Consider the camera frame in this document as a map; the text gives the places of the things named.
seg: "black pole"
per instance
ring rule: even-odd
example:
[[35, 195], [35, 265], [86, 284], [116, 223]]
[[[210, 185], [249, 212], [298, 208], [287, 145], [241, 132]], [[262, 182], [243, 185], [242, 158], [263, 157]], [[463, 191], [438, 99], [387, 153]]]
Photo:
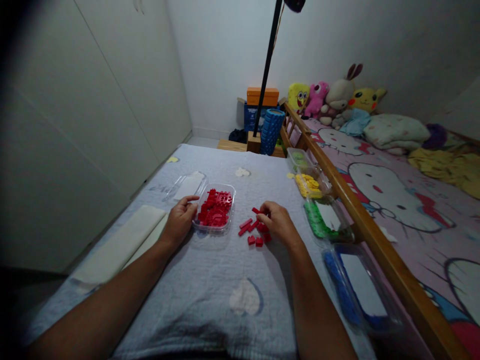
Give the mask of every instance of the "black pole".
[[268, 51], [266, 53], [265, 70], [263, 71], [263, 80], [261, 82], [260, 99], [258, 101], [258, 110], [256, 111], [255, 127], [253, 128], [253, 137], [257, 136], [259, 129], [260, 114], [262, 113], [262, 105], [264, 103], [265, 88], [267, 87], [267, 79], [269, 77], [270, 61], [274, 53], [275, 34], [277, 33], [277, 26], [279, 24], [280, 8], [283, 0], [276, 0], [275, 12], [273, 13], [273, 22], [271, 24], [270, 43], [268, 44]]

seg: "hello kitty print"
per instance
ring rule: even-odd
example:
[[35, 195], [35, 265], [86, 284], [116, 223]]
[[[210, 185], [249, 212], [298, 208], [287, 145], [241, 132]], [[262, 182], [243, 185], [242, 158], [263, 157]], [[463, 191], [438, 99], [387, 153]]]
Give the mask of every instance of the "hello kitty print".
[[480, 202], [426, 177], [405, 156], [315, 119], [304, 122], [412, 274], [448, 303], [441, 313], [463, 345], [480, 354]]

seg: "white wardrobe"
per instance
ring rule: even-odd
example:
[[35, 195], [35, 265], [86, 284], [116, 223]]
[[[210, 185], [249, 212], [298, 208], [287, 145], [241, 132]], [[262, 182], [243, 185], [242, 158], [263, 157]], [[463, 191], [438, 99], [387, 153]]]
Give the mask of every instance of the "white wardrobe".
[[191, 122], [163, 0], [39, 4], [6, 84], [2, 263], [63, 272]]

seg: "purple plush toy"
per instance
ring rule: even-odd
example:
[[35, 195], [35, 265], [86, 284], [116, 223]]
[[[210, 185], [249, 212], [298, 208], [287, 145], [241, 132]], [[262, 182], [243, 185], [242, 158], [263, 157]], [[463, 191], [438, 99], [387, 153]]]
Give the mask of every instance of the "purple plush toy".
[[309, 118], [318, 118], [320, 109], [324, 104], [325, 97], [329, 90], [329, 85], [324, 81], [320, 81], [317, 85], [312, 84], [310, 86], [310, 102], [305, 109], [305, 116], [308, 116]]

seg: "orange box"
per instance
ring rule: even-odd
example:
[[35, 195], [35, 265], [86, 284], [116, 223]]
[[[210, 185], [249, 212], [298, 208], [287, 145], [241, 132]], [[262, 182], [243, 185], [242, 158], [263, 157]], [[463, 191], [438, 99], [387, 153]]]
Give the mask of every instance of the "orange box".
[[[259, 105], [261, 87], [249, 87], [246, 90], [246, 104]], [[267, 87], [265, 89], [265, 96], [263, 97], [262, 106], [277, 106], [280, 92], [274, 87]]]

